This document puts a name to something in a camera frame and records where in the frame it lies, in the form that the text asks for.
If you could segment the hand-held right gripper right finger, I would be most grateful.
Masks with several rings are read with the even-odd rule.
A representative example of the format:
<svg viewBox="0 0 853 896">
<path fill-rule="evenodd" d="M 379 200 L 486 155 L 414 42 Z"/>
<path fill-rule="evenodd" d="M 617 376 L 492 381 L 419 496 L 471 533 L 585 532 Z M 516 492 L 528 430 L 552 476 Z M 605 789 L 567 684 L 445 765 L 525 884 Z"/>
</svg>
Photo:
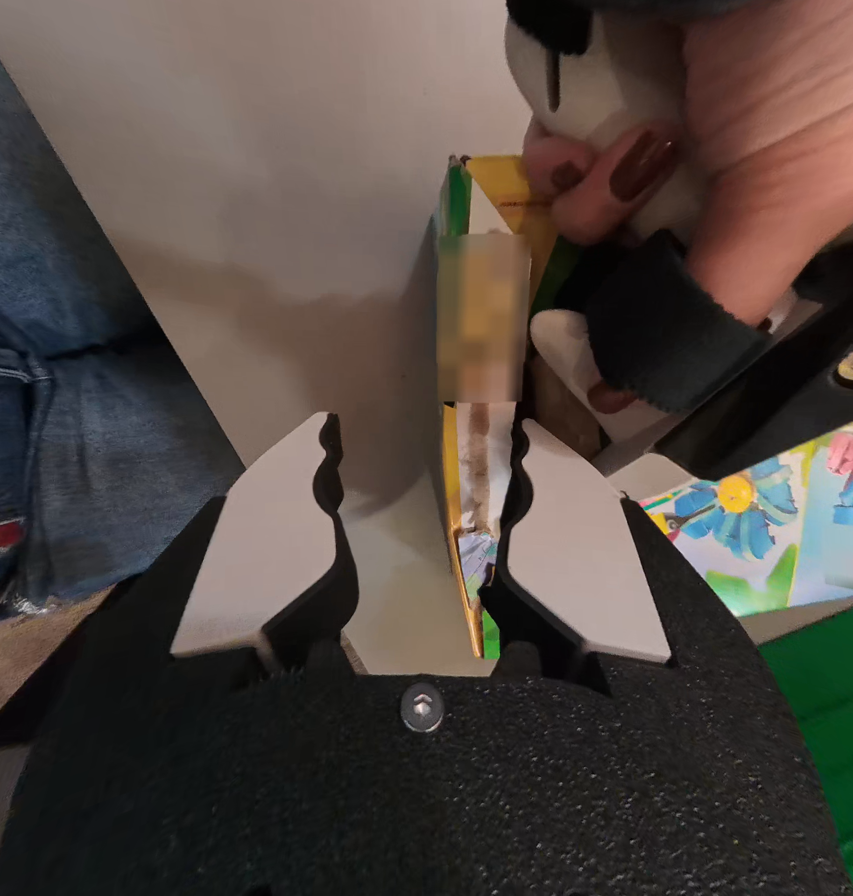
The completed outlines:
<svg viewBox="0 0 853 896">
<path fill-rule="evenodd" d="M 602 676 L 600 655 L 667 666 L 621 495 L 535 420 L 517 420 L 512 435 L 500 542 L 479 591 L 501 658 L 529 651 L 541 676 Z"/>
</svg>

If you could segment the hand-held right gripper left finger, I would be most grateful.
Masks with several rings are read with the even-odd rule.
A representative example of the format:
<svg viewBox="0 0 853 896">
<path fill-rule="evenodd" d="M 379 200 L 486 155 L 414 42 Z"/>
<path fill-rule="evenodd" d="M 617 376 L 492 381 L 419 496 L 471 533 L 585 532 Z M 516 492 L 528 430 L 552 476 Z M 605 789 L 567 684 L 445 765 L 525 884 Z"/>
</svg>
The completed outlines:
<svg viewBox="0 0 853 896">
<path fill-rule="evenodd" d="M 171 645 L 175 658 L 252 648 L 265 668 L 303 668 L 338 644 L 360 588 L 340 517 L 336 413 L 313 414 L 229 489 Z"/>
</svg>

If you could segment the colourful lego set box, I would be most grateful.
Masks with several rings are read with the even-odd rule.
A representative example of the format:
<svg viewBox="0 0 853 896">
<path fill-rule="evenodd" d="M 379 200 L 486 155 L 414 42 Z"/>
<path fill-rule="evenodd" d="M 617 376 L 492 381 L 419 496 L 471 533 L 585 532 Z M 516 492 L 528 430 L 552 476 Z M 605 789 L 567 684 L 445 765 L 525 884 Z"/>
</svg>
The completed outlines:
<svg viewBox="0 0 853 896">
<path fill-rule="evenodd" d="M 493 570 L 513 428 L 532 419 L 640 505 L 734 616 L 853 595 L 853 418 L 723 476 L 665 459 L 604 474 L 613 446 L 536 350 L 539 298 L 573 249 L 517 156 L 450 157 L 434 215 L 444 528 L 470 642 L 499 655 L 479 591 Z"/>
</svg>

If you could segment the person's left hand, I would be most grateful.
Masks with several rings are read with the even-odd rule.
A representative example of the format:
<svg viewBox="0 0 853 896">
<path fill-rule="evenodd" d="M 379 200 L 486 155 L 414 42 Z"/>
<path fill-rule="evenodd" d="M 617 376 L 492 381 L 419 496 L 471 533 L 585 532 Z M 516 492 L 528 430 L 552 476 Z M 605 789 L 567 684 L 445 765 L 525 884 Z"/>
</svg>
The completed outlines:
<svg viewBox="0 0 853 896">
<path fill-rule="evenodd" d="M 761 331 L 803 267 L 853 222 L 853 1 L 741 2 L 680 28 L 685 139 L 710 179 L 686 270 Z M 675 140 L 648 125 L 594 154 L 534 121 L 523 160 L 561 235 L 589 245 L 663 183 Z"/>
</svg>

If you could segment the person's leg in blue jeans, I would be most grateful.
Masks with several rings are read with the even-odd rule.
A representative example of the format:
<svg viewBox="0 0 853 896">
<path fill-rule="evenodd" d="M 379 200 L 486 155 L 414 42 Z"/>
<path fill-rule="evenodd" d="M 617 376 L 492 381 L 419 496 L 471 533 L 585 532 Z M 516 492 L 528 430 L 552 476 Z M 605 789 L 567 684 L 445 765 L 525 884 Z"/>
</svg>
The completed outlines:
<svg viewBox="0 0 853 896">
<path fill-rule="evenodd" d="M 243 470 L 0 61 L 0 619 L 145 571 Z"/>
</svg>

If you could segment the green plastic crate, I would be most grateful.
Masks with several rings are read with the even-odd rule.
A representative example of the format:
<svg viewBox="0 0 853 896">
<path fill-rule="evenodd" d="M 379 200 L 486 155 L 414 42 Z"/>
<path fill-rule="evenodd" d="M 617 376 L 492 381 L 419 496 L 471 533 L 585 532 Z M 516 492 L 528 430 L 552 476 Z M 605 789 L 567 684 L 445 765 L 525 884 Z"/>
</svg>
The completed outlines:
<svg viewBox="0 0 853 896">
<path fill-rule="evenodd" d="M 853 607 L 759 651 L 813 757 L 853 883 Z"/>
</svg>

